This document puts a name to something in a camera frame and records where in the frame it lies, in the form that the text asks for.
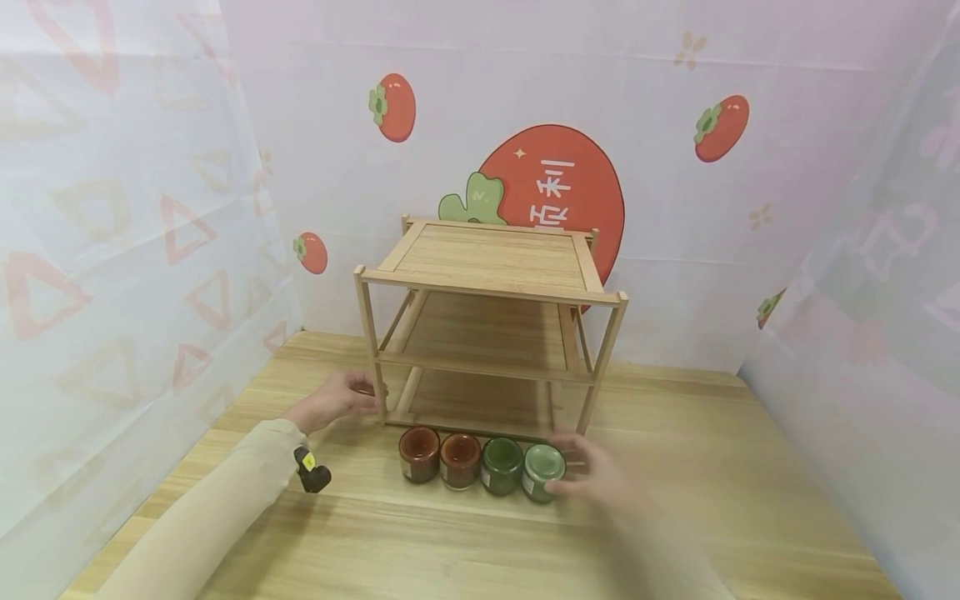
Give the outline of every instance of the green jar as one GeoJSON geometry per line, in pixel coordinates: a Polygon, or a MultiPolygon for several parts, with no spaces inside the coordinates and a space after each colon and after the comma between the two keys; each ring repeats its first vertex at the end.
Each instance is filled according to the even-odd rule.
{"type": "Polygon", "coordinates": [[[563,479],[566,474],[566,460],[560,450],[547,444],[534,444],[527,448],[523,459],[523,491],[527,497],[539,504],[553,501],[553,494],[543,487],[546,482],[563,479]]]}
{"type": "Polygon", "coordinates": [[[483,446],[480,478],[493,495],[509,495],[516,489],[523,468],[523,448],[510,438],[491,438],[483,446]]]}

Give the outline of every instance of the hand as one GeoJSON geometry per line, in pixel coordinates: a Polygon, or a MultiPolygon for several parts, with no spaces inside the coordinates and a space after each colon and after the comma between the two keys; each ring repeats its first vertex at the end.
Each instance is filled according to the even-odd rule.
{"type": "Polygon", "coordinates": [[[635,516],[649,506],[646,493],[600,446],[575,433],[556,434],[550,443],[564,454],[568,463],[585,464],[587,474],[574,481],[548,481],[548,492],[584,498],[622,516],[635,516]]]}
{"type": "Polygon", "coordinates": [[[373,396],[373,380],[364,372],[336,372],[326,383],[291,406],[283,418],[305,435],[327,427],[346,415],[372,415],[380,402],[373,396]]]}

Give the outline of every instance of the beige sleeve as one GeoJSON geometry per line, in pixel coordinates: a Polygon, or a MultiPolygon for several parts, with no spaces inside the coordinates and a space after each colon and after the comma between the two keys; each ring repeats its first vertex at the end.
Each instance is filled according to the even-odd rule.
{"type": "Polygon", "coordinates": [[[259,423],[171,506],[113,571],[97,600],[188,600],[297,472],[305,442],[288,420],[259,423]]]}
{"type": "Polygon", "coordinates": [[[617,521],[639,567],[644,598],[651,600],[735,600],[720,581],[699,543],[669,516],[628,524],[617,521]]]}

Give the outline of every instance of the fabric backdrop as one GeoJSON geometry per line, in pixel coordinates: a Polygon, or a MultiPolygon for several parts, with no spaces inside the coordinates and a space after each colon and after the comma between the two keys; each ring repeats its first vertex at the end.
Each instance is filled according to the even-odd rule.
{"type": "Polygon", "coordinates": [[[956,13],[930,41],[742,371],[908,600],[960,592],[956,13]]]}
{"type": "Polygon", "coordinates": [[[0,7],[0,598],[56,597],[300,329],[217,3],[0,7]]]}
{"type": "MultiPolygon", "coordinates": [[[[757,309],[809,251],[950,5],[272,0],[224,12],[281,230],[288,244],[308,234],[307,268],[294,269],[308,329],[360,333],[350,274],[383,260],[402,213],[600,227],[607,286],[631,298],[616,358],[735,372],[757,309]],[[502,198],[495,182],[468,187],[476,172],[503,181],[502,198]],[[483,194],[494,210],[469,205],[483,194]]],[[[388,323],[400,296],[374,294],[388,323]]],[[[594,340],[604,312],[588,313],[594,340]]]]}

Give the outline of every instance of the black wristwatch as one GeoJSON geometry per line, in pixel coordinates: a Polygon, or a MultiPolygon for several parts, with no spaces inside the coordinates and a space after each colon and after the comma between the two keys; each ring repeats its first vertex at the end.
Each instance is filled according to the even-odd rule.
{"type": "Polygon", "coordinates": [[[333,479],[330,469],[318,465],[313,452],[305,445],[294,450],[294,460],[297,461],[297,473],[300,476],[300,482],[303,484],[304,492],[320,493],[320,490],[325,488],[333,479]]]}

